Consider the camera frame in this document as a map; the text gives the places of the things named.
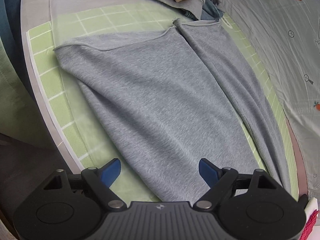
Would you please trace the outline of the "red checkered folded cloth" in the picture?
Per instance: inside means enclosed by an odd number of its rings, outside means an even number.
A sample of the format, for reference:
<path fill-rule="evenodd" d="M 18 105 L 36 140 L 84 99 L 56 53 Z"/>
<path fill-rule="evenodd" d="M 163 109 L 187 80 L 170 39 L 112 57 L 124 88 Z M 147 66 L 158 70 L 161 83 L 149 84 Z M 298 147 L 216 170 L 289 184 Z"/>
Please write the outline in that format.
<path fill-rule="evenodd" d="M 313 227 L 316 224 L 317 216 L 318 216 L 319 211 L 314 210 L 313 213 L 310 215 L 306 225 L 304 226 L 304 229 L 302 231 L 302 234 L 300 236 L 300 240 L 307 240 L 310 234 L 313 231 Z"/>

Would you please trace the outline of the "blue jeans in pile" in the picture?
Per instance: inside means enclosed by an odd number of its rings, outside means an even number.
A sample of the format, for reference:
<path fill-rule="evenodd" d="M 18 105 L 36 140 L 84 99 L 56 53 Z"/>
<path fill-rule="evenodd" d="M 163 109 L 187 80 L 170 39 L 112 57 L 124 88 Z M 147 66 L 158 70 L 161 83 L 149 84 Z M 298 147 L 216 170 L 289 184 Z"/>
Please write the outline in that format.
<path fill-rule="evenodd" d="M 221 0 L 186 0 L 180 3 L 180 11 L 193 20 L 219 20 L 224 14 L 220 3 Z"/>

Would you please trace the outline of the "grey carrot print sheet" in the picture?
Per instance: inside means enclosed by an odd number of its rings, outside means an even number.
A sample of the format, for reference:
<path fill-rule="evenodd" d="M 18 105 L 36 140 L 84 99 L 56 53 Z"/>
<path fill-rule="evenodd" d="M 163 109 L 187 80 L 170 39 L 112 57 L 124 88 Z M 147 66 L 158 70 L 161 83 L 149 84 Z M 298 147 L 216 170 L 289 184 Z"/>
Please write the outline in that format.
<path fill-rule="evenodd" d="M 319 0 L 221 0 L 263 62 L 319 197 Z"/>

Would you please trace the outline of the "green grid cutting mat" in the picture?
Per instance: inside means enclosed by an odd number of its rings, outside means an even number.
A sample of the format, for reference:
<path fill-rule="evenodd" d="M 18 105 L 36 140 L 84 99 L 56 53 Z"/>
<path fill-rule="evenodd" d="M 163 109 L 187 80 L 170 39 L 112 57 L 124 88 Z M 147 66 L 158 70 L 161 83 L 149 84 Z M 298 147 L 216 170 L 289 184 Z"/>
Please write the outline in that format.
<path fill-rule="evenodd" d="M 76 81 L 58 65 L 53 49 L 71 37 L 127 31 L 165 30 L 176 18 L 189 20 L 177 11 L 151 2 L 112 5 L 71 14 L 38 25 L 26 32 L 32 67 L 49 115 L 61 138 L 58 148 L 72 171 L 101 167 L 120 154 L 86 103 Z M 273 85 L 255 49 L 238 25 L 224 14 L 222 26 L 229 33 L 254 70 L 278 123 L 289 168 L 291 194 L 297 200 L 298 172 L 291 140 L 291 130 Z M 125 203 L 159 202 L 138 176 L 121 163 L 121 175 L 111 186 Z"/>

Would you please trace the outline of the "folded white cloth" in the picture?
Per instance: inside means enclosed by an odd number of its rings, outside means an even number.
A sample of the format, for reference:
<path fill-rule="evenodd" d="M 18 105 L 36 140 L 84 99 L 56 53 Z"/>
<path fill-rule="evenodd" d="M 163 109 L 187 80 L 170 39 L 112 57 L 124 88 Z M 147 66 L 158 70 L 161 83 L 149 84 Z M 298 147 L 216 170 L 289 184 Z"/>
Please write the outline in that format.
<path fill-rule="evenodd" d="M 318 200 L 312 197 L 304 209 L 307 219 L 309 219 L 315 210 L 318 210 Z"/>

